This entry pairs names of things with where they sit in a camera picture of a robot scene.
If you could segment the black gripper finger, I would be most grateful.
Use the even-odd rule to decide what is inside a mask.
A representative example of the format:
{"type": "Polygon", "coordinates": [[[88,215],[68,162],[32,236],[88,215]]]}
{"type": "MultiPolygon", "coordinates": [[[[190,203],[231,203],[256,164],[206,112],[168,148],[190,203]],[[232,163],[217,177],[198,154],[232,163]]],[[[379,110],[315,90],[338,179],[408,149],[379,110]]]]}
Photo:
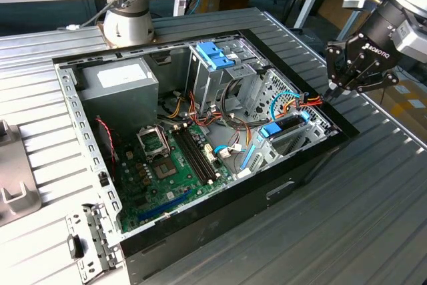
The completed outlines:
{"type": "Polygon", "coordinates": [[[326,66],[330,89],[354,89],[351,74],[352,62],[347,63],[348,54],[353,46],[354,38],[345,41],[329,41],[326,45],[326,66]]]}
{"type": "Polygon", "coordinates": [[[397,85],[398,76],[391,70],[384,70],[379,61],[363,64],[355,61],[337,68],[335,63],[328,64],[328,98],[349,95],[353,91],[365,93],[397,85]]]}

